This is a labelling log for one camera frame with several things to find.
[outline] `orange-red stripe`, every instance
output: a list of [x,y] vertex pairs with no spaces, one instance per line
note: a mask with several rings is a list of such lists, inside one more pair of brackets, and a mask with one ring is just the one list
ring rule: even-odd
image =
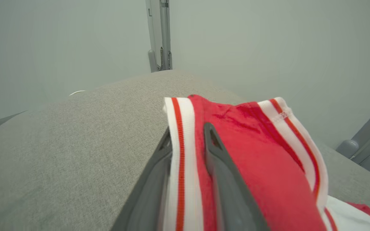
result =
[[336,227],[335,221],[333,220],[330,212],[325,208],[326,216],[328,217],[330,226],[332,227],[332,231],[338,231],[338,228]]
[[[276,111],[280,114],[283,112],[282,108],[280,107],[279,103],[276,101],[276,99],[271,99],[270,102],[272,103],[273,107],[276,109]],[[316,158],[312,150],[310,149],[308,143],[305,141],[302,134],[299,132],[299,130],[295,127],[295,125],[292,123],[292,121],[286,117],[285,118],[286,124],[288,124],[288,127],[292,130],[292,132],[295,134],[295,136],[299,139],[299,141],[302,143],[302,146],[304,146],[306,152],[308,153],[309,158],[312,161],[312,164],[315,169],[315,185],[313,187],[313,194],[315,196],[315,199],[318,198],[319,195],[319,189],[320,189],[320,175],[319,175],[319,166],[317,164]]]
[[182,126],[181,110],[176,98],[172,98],[173,109],[175,111],[176,126],[179,137],[179,176],[178,176],[178,208],[176,212],[176,231],[182,231],[184,227],[185,215],[185,147],[184,132]]

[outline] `white wall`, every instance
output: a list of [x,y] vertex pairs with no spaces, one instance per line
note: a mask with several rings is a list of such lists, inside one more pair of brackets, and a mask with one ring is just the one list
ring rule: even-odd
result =
[[170,1],[173,67],[282,96],[336,148],[370,118],[370,1]]
[[149,73],[145,1],[0,0],[0,118]]

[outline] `red and white clothing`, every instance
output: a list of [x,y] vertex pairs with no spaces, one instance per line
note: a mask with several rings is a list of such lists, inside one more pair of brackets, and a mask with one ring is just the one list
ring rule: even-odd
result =
[[[322,155],[282,98],[233,106],[191,95],[165,98],[164,108],[173,148],[164,230],[216,230],[216,205],[204,158],[203,127],[208,122],[271,230],[347,228],[350,221],[336,212],[343,205],[328,199]],[[358,212],[370,224],[370,216]]]

